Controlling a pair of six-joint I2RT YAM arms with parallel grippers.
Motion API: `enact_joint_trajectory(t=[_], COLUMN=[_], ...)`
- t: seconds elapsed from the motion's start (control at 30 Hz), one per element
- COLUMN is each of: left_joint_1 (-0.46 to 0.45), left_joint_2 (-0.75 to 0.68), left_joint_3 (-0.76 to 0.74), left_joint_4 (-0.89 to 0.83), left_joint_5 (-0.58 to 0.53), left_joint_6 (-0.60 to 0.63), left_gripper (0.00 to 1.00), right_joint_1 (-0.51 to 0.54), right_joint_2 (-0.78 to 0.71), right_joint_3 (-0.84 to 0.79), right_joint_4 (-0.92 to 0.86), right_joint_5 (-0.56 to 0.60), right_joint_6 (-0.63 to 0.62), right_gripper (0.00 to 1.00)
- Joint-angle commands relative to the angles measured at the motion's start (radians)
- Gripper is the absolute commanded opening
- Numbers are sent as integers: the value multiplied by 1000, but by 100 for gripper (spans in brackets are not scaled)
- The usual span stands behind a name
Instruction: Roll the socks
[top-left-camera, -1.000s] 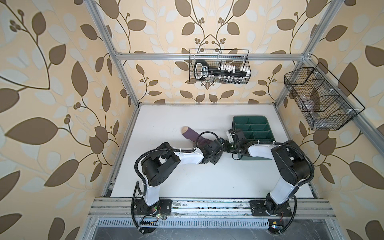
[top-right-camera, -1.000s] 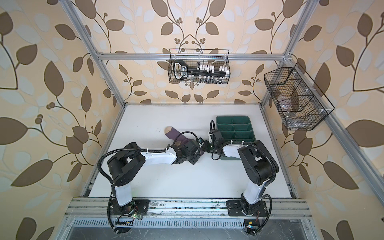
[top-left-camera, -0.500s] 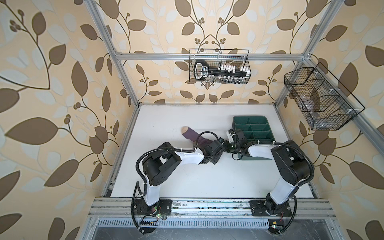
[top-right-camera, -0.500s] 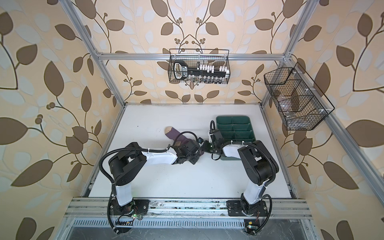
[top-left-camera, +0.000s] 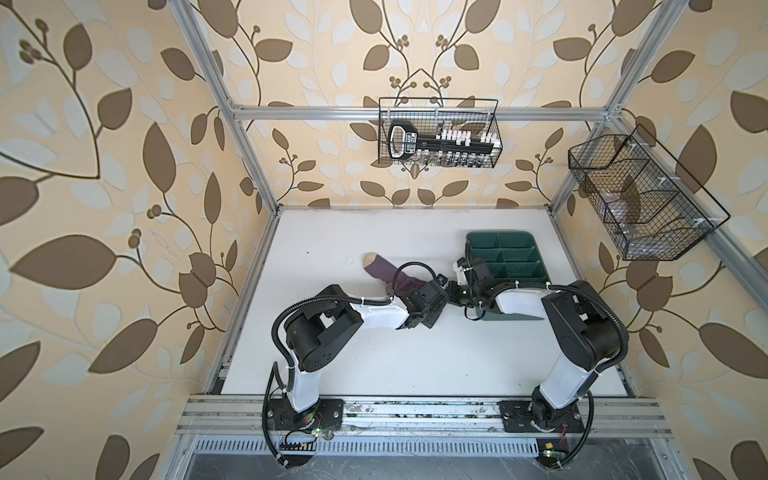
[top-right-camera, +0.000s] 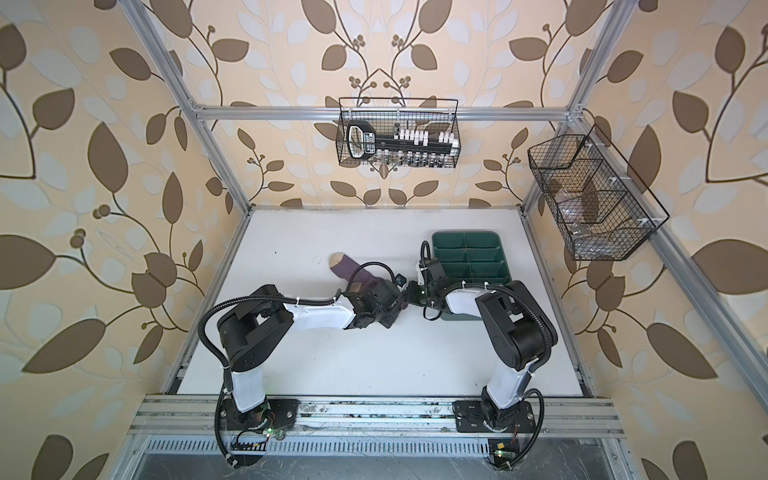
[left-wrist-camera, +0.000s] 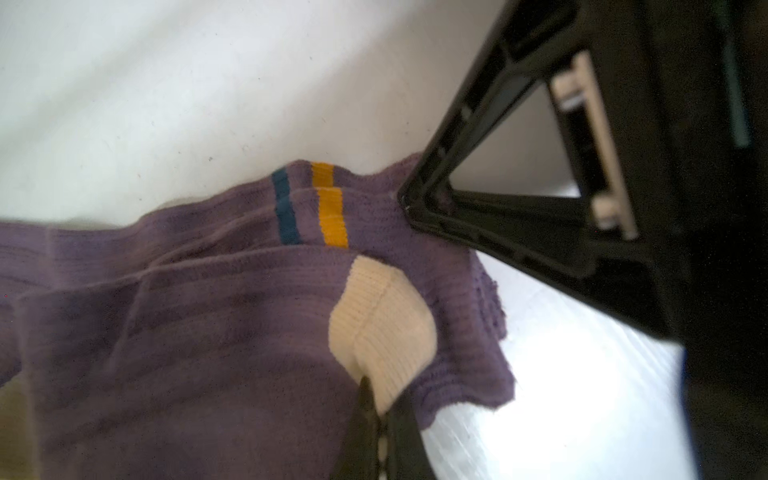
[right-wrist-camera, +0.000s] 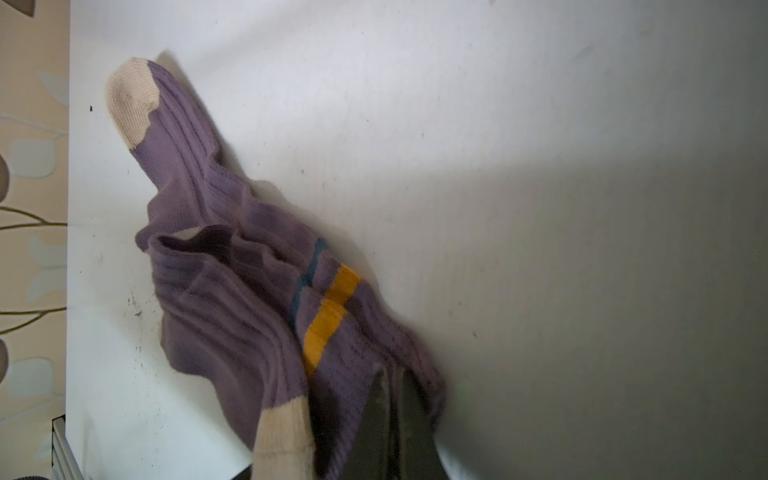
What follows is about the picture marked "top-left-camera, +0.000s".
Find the green compartment tray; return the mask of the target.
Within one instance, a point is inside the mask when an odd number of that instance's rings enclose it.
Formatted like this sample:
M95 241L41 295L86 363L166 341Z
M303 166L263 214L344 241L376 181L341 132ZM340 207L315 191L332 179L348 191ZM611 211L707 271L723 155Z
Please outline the green compartment tray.
M515 280L544 284L550 280L535 238L529 232L473 231L467 233L465 239L465 258L484 261L495 285ZM473 307L471 318L484 321L544 320L545 311L539 297L530 306L515 307L508 313Z

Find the purple sock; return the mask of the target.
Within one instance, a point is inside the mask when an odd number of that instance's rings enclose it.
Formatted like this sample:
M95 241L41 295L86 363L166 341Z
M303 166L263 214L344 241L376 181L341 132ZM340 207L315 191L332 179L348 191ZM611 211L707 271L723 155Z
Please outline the purple sock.
M425 285L423 280L408 276L404 271L401 271L396 279L396 287L393 288L392 282L397 267L373 252L366 253L363 256L362 265L369 276L383 282L388 291L394 290L398 296L408 295Z

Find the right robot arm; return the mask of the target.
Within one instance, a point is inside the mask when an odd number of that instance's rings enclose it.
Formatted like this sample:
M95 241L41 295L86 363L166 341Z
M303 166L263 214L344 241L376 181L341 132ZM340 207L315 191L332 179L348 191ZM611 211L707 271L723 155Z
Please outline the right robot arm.
M489 314L537 317L549 322L560 354L531 395L526 418L551 431L590 393L601 374L624 360L629 334L618 316L586 281L567 285L545 279L496 278L481 259L460 258L448 284L449 302L477 318Z

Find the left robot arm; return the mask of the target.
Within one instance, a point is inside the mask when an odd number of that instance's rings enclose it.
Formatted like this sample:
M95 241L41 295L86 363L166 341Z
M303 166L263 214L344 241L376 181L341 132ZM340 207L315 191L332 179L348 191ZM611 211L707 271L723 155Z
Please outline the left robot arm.
M282 379L274 363L271 379L290 408L304 414L319 402L321 371L361 330L412 329L434 326L448 304L448 279L429 265L406 262L398 267L379 255L364 261L364 270L384 284L383 298L347 294L331 284L313 297L298 301L274 320L270 336L286 361Z

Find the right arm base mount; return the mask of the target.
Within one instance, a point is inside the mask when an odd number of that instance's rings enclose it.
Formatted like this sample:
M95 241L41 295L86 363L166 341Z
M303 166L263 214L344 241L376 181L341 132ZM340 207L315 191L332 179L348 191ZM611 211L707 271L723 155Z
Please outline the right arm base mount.
M585 425L576 403L552 409L545 400L503 400L498 403L506 433L583 433Z

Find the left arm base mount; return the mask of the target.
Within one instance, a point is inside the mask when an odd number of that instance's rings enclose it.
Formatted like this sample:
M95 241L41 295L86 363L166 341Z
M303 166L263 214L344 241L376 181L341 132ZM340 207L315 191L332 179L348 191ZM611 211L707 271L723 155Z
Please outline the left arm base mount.
M340 398L321 397L301 412L292 408L287 398L271 398L266 404L266 420L276 431L320 429L335 430L343 422L345 402Z

